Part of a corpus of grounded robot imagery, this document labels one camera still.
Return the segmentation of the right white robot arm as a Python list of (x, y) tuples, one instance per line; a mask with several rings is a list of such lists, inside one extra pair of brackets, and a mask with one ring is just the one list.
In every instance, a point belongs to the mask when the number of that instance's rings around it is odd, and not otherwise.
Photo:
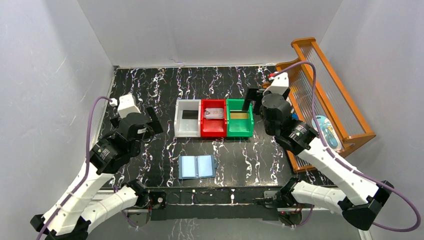
[(274, 137), (283, 149), (312, 164), (337, 188), (328, 188), (292, 178), (278, 194), (288, 207), (307, 204), (341, 214), (357, 229), (369, 230), (391, 193), (387, 181), (370, 180), (331, 149), (317, 126), (294, 119), (293, 106), (287, 101), (290, 93), (288, 75), (277, 72), (267, 88), (249, 88), (242, 110), (254, 102), (267, 135)]

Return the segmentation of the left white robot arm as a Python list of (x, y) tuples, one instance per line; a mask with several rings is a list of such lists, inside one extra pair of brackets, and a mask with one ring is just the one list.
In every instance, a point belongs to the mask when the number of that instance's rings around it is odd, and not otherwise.
[(150, 192), (139, 180), (126, 182), (115, 193), (92, 203), (98, 190), (118, 170), (138, 156), (143, 144), (162, 133), (153, 107), (140, 110), (132, 94), (109, 99), (118, 117), (113, 130), (95, 144), (86, 145), (85, 161), (73, 182), (47, 212), (32, 217), (30, 224), (47, 240), (85, 240), (99, 224), (131, 207), (147, 208)]

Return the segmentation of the red plastic bin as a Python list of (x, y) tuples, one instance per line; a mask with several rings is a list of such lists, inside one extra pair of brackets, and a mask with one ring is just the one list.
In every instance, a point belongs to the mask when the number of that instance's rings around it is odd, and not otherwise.
[[(206, 109), (221, 109), (222, 118), (207, 118)], [(227, 105), (225, 99), (202, 99), (200, 111), (200, 136), (225, 138), (227, 136)]]

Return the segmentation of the green plastic bin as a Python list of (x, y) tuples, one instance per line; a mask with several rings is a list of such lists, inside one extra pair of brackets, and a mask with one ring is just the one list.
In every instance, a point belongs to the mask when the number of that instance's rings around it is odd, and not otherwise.
[(242, 110), (244, 99), (226, 99), (227, 137), (251, 138), (254, 131), (252, 105)]

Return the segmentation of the blue card holder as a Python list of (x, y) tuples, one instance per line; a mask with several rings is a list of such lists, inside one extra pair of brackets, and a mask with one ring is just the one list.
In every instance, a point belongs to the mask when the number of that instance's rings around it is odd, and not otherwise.
[(214, 178), (217, 163), (213, 155), (186, 155), (178, 158), (178, 179)]

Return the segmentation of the white plastic bin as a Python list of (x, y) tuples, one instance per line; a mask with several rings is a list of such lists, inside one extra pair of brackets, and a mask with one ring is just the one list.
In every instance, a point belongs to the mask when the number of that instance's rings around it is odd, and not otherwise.
[(201, 137), (201, 100), (177, 99), (174, 116), (174, 136), (176, 138)]

